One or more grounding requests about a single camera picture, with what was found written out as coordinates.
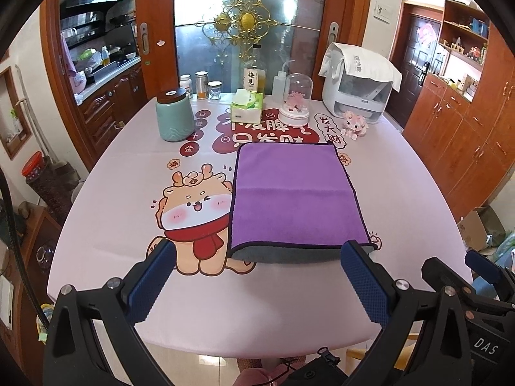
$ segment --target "tissue box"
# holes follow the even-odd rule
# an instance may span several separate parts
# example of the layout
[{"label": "tissue box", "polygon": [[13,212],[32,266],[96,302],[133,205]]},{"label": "tissue box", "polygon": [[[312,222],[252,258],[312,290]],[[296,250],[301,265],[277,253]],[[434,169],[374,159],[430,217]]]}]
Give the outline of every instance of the tissue box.
[{"label": "tissue box", "polygon": [[262,110],[263,93],[239,89],[231,103],[231,122],[261,123]]}]

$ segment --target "white printer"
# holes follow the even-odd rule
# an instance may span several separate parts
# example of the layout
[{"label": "white printer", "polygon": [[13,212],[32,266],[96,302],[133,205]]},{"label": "white printer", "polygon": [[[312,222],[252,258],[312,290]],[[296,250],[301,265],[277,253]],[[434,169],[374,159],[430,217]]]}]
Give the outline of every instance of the white printer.
[{"label": "white printer", "polygon": [[382,55],[344,43],[329,45],[319,75],[325,77],[322,101],[332,115],[343,117],[351,110],[368,123],[379,120],[392,88],[399,91],[402,81]]}]

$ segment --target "glass dome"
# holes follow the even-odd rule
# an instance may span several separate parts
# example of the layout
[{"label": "glass dome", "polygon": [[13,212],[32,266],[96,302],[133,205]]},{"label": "glass dome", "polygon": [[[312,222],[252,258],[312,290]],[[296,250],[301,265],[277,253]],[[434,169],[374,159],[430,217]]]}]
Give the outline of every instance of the glass dome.
[{"label": "glass dome", "polygon": [[304,74],[294,73],[286,78],[283,102],[288,109],[306,110],[310,107],[313,81]]}]

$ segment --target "red scarf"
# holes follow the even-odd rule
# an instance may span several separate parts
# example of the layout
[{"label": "red scarf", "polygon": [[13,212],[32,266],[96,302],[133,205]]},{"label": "red scarf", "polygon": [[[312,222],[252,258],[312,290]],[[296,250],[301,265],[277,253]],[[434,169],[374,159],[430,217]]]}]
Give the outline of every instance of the red scarf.
[{"label": "red scarf", "polygon": [[229,225],[229,214],[190,228],[170,229],[165,236],[176,242],[193,242],[193,255],[199,260],[208,260],[223,246],[223,239],[217,234]]}]

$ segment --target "pink plush toy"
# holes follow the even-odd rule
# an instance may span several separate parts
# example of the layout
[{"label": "pink plush toy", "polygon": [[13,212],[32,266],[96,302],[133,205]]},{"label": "pink plush toy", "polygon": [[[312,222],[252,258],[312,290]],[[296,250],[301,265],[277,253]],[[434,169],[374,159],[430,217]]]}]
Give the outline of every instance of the pink plush toy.
[{"label": "pink plush toy", "polygon": [[347,110],[343,113],[343,117],[345,120],[343,123],[345,129],[342,130],[342,136],[348,136],[352,140],[356,140],[358,136],[365,136],[368,129],[368,123],[365,121],[363,116]]}]

